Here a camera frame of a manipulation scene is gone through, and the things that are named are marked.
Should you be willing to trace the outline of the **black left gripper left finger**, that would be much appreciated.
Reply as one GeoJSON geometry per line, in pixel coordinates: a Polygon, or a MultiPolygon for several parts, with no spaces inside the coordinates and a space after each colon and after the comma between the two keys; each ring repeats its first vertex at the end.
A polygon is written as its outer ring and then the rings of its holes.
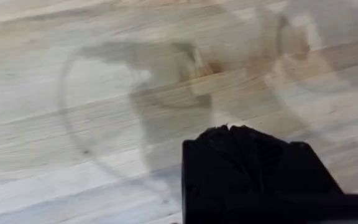
{"type": "Polygon", "coordinates": [[[232,223],[224,195],[227,166],[215,149],[227,133],[226,126],[213,127],[182,144],[181,192],[186,224],[232,223]]]}

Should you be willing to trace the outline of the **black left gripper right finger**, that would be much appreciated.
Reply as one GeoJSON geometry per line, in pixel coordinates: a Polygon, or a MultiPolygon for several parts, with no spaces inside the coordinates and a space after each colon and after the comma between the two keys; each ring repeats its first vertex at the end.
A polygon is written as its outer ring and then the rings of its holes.
{"type": "Polygon", "coordinates": [[[233,126],[230,158],[246,189],[228,198],[229,223],[308,223],[344,218],[343,191],[304,142],[233,126]]]}

